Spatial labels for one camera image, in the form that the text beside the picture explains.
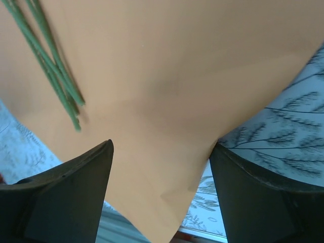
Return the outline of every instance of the green stem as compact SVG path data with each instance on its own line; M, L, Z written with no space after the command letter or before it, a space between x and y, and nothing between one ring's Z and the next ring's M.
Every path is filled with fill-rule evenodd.
M60 70L55 66L51 58L47 55L47 53L44 51L42 46L40 45L37 38L33 35L32 31L28 28L28 25L24 21L24 16L22 15L21 11L14 11L14 8L19 9L17 5L15 5L15 2L11 2L14 7L12 7L7 0L2 0L4 5L7 7L8 11L11 13L11 15L14 17L15 21L17 22L18 26L22 30L22 32L27 36L27 38L30 40L30 42L34 45L36 50L42 55L44 61L47 63L48 66L55 72L55 74L58 76L58 78L62 81L64 87L66 90L71 94L71 96L76 100L80 101L78 99L78 95L75 92L74 89L71 89L64 77L62 76Z
M21 12L21 10L16 5L14 5L14 4L10 5L8 0L2 0L2 2L4 4L8 4L8 6L11 7L13 11ZM30 41L28 36L24 32L23 32L23 35L24 35L28 45L30 46L32 52L34 53L34 55L35 55L39 65L41 66L43 72L45 73L47 79L50 81L50 84L53 87L56 95L58 96L58 98L61 101L62 105L64 106L65 110L69 114L75 129L77 131L80 131L81 127L79 125L78 119L75 116L75 111L73 111L72 107L69 105L68 100L67 100L67 98L66 98L66 96L65 96L65 94L64 94L64 92L62 90L62 87L59 85L59 83L56 80L55 74L53 73L52 69L46 65L45 61L43 60L41 55L37 52L37 49L32 44L32 42Z
M65 69L65 66L61 60L61 57L57 51L57 47L55 45L55 41L53 38L53 35L51 33L49 24L46 20L45 14L42 10L42 7L39 3L38 0L26 0L29 9L31 10L35 20L37 21L46 41L47 44L49 45L50 49L51 49L51 53L54 57L55 62L57 63L61 73L63 74L63 77L65 79L65 82L67 83L67 85L69 86L70 89L74 90L75 93L77 94L77 100L76 102L79 105L84 105L85 101L82 98L81 94L79 93L78 89L75 88L72 79L70 78L68 72Z

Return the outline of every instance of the fern pattern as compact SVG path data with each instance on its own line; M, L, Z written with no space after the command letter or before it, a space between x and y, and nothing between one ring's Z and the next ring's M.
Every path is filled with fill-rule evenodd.
M215 183L209 164L204 171L197 193L191 202L181 227L199 230L219 237L226 237Z
M280 175L324 186L324 45L298 77L219 143Z
M61 164L55 155L0 100L0 172L7 184Z

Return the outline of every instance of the black object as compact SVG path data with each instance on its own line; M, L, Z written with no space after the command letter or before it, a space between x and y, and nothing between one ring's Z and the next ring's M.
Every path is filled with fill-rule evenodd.
M95 242L112 156L109 140L48 171L0 185L0 242Z
M220 144L211 169L229 243L324 242L324 188L276 174Z

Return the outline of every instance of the orange paper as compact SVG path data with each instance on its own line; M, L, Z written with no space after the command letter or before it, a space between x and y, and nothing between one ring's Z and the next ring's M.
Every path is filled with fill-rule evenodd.
M82 132L3 5L0 97L62 161L112 139L106 199L154 243L177 231L215 141L273 100L324 40L322 0L42 5L86 100Z

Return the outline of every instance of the leaf print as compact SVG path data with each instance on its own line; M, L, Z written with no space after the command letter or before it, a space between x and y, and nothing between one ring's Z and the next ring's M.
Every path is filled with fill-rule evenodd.
M29 134L29 130L21 124L16 124L16 129L20 132L21 135Z
M197 201L197 202L195 203L195 205L197 205L198 207L200 207L200 208L202 208L202 209L205 209L205 210L207 210L207 211L210 211L210 212L216 211L215 209L212 209L212 208L208 207L206 204L204 204L204 203L202 203L202 202L199 202L199 201Z
M198 191L206 194L216 194L216 188L212 186L198 187Z
M193 197L194 200L205 200L202 196L195 195Z
M214 201L214 200L205 200L206 206L208 206L210 208L219 207L219 205L217 203L218 202Z
M290 160L285 160L286 165L289 165L291 168L295 169L297 173L310 176L312 178L321 177L321 171L310 166L306 166L301 163L292 162Z
M228 147L228 141L225 138L219 138L217 142L223 145L224 147Z
M307 62L307 65L309 64L317 64L318 62L320 62L323 58L324 58L324 45L322 45L317 52L315 53L315 55Z
M289 145L295 141L296 137L296 130L281 130L276 133L270 134L270 137L265 139L265 141L270 145Z
M285 111L270 110L270 112L275 116L275 118L280 118L284 123L290 123L291 125L298 125L299 127L307 130L318 131L322 127L322 124L320 123L316 123L308 119L296 118L295 116Z
M215 187L215 183L214 183L214 181L208 181L208 182L206 182L206 186Z
M191 207L191 208L194 208L194 209L196 209L196 208L197 208L197 207L196 207L196 205L195 205L195 204L193 204L193 203L191 203L191 204L190 204L190 207Z
M256 152L255 154L255 160L260 161L263 164L266 164L267 169L270 169L271 171L277 171L280 169L278 164L273 160L272 157Z
M318 107L312 109L311 112L315 112L315 113L316 113L316 112L318 112L318 113L320 113L320 112L324 112L324 103L321 104L321 105L319 105Z
M237 146L240 142L245 140L245 132L246 128L245 127L238 127L233 130L233 135L234 135L234 145Z
M322 151L324 149L324 138L310 135L299 142L299 148L309 152Z
M300 97L290 100L283 109L286 110L296 110L297 107L301 105L309 105L311 101L317 100L319 97L319 92L310 92L308 94L302 95Z
M290 89L292 86L300 84L301 82L303 82L305 80L308 80L309 78L314 77L316 75L317 75L317 73L313 73L313 74L311 74L311 75L309 75L307 77L304 77L304 78L297 78L292 83L290 83L290 85L288 85L288 87L286 87L283 91L286 91L286 90Z
M321 155L313 155L313 154L303 154L303 155L296 155L296 154L287 154L285 158L281 159L282 161L290 161L291 163L297 164L313 164L313 165L320 165L324 164L324 158Z
M207 230L206 226L204 225L204 222L200 221L197 215L193 216L190 210L187 212L185 220L182 222L182 225L185 227L192 227L198 230Z
M247 141L251 142L252 140L256 139L260 132L262 132L265 128L265 123L256 124L254 129L251 130L249 134L247 134Z
M212 178L213 176L203 176L199 182L199 184L202 184L205 180Z

